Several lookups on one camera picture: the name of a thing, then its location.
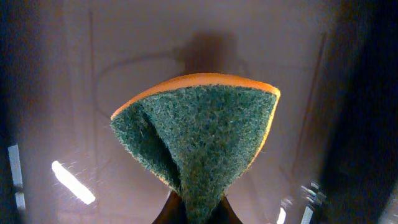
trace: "scrubber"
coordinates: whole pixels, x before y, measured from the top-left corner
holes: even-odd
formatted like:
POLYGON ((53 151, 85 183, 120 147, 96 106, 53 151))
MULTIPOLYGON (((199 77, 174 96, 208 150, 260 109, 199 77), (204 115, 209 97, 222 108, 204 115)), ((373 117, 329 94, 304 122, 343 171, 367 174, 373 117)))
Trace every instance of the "scrubber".
POLYGON ((182 199, 189 223, 206 223, 269 133, 280 92, 232 75, 173 78, 120 107, 121 144, 182 199))

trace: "green sponge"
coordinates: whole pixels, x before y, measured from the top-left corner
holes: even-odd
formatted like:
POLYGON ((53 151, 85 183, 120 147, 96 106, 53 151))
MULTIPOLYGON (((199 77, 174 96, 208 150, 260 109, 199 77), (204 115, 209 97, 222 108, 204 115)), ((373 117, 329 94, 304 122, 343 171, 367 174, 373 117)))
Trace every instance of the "green sponge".
POLYGON ((134 158, 183 198, 188 220, 205 223, 261 150, 278 99, 279 91, 264 83, 190 75, 128 102, 111 127, 134 158))

